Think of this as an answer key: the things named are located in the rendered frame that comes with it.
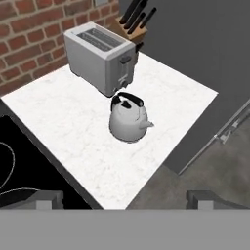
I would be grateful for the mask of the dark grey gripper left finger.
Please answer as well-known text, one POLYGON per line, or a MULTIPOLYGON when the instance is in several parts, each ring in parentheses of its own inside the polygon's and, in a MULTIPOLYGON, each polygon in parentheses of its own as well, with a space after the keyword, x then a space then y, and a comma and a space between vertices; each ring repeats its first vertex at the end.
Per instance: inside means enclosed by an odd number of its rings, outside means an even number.
POLYGON ((3 206, 3 210, 57 210, 63 208, 63 192, 61 190, 39 190, 27 200, 3 206))

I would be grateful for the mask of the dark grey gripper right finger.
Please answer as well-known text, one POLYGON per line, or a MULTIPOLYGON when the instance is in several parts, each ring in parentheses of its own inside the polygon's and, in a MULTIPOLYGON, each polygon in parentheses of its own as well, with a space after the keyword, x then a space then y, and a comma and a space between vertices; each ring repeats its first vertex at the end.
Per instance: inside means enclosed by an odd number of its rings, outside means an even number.
POLYGON ((191 210, 240 210, 248 207, 227 201, 210 190, 188 190, 187 209, 191 210))

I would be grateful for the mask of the black hob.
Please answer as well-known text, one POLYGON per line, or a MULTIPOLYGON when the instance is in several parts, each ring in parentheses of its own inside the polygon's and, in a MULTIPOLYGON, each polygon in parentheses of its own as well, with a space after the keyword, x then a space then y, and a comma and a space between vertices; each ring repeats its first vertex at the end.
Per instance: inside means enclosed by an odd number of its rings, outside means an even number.
POLYGON ((62 194, 62 207, 103 210, 0 99, 0 207, 39 191, 62 194))

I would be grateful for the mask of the dark grey fridge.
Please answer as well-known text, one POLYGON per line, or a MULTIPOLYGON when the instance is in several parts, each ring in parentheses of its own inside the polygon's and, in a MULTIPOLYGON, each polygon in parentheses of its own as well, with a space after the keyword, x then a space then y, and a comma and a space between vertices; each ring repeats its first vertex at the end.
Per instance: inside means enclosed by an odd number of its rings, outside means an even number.
POLYGON ((250 0, 148 0, 143 52, 218 92, 164 165, 181 175, 250 102, 250 0))

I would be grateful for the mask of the silver toaster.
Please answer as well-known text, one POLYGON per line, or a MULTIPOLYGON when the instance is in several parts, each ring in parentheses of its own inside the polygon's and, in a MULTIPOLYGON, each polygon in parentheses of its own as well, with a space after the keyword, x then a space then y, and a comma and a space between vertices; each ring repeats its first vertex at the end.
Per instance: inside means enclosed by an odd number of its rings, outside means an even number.
POLYGON ((68 29, 63 38, 71 71, 106 97, 132 83, 133 42, 92 21, 68 29))

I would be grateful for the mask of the wooden knife block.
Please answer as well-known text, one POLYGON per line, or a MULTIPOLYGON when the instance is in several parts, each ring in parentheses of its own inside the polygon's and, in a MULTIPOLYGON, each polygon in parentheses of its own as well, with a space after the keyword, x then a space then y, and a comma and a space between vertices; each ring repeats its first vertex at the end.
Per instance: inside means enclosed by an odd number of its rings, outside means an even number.
POLYGON ((110 26, 110 30, 128 39, 136 45, 136 53, 143 47, 143 39, 147 33, 146 24, 156 13, 156 8, 146 14, 144 8, 148 0, 132 0, 122 17, 115 18, 110 26))

